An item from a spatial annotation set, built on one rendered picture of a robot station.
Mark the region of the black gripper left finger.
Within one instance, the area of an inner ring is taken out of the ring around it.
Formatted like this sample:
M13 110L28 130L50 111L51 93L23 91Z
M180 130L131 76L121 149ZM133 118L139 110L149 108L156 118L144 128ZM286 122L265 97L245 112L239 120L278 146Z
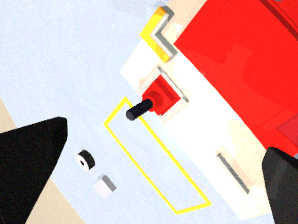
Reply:
M67 140L60 116L0 133L0 224L27 224Z

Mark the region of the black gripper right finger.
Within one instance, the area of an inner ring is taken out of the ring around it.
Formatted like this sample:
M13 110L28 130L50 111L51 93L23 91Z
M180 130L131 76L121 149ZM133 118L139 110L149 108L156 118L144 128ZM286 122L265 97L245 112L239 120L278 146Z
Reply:
M261 169L274 224L298 224L298 159L267 147Z

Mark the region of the yellow rectangular outline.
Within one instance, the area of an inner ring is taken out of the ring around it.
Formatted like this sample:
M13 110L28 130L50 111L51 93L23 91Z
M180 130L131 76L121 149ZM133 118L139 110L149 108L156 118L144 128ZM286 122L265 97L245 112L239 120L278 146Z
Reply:
M205 194L201 192L201 189L198 188L197 184L194 183L194 181L192 179L190 179L189 173L186 172L186 171L184 171L184 168L182 168L181 165L178 164L178 161L176 159L174 159L172 153L169 153L168 149L166 149L165 144L162 143L162 141L160 140L160 137L158 137L156 135L156 133L154 133L153 129L149 127L149 124L146 123L144 117L140 116L140 117L138 117L138 119L140 119L142 121L142 123L144 123L145 127L148 128L149 129L149 132L152 133L152 135L154 136L154 139L156 139L158 141L158 144L160 144L161 147L164 148L164 151L165 151L166 155L168 155L170 157L170 159L173 160L173 163L177 165L177 168L180 169L180 171L182 173L184 173L184 175L186 177L188 177L189 183L192 183L192 185L194 186L194 188L196 188L198 190L198 193L200 193L200 196L205 198L205 204L192 206L192 208L174 210L173 205L170 204L170 202L168 200L166 200L166 197L162 196L162 193L160 192L160 190L158 190L156 188L156 185L154 185L153 181L150 180L150 177L148 177L148 176L145 175L145 172L142 171L140 165L138 165L136 163L136 160L133 159L132 155L130 155L130 153L128 153L128 151L126 151L126 149L124 147L122 147L122 144L120 143L120 141L118 141L117 137L113 135L113 132L110 131L110 129L108 127L109 121L112 120L114 116L116 116L116 113L118 111L120 111L120 109L122 108L122 105L124 105L125 103L128 103L130 108L134 107L134 105L132 103L130 103L128 97L125 96L124 99L121 100L121 103L117 105L116 109L114 109L114 111L112 113L110 113L110 116L108 117L108 119L105 120L104 127L106 129L108 129L110 135L113 136L113 139L116 140L117 141L117 144L120 145L120 147L122 148L122 151L126 152L126 155L128 155L130 157L130 159L132 159L133 163L136 164L136 167L138 169L140 169L140 172L142 173L142 175L144 175L146 177L146 179L149 180L149 183L153 185L153 188L157 190L157 193L160 194L161 198L164 198L164 200L166 201L166 204L170 205L170 208L172 208L173 212L176 213L176 214L190 212L190 210L197 210L197 209L201 209L201 208L206 208L206 206L212 206L213 204L212 204L212 202L210 202L208 200L208 197L206 197Z

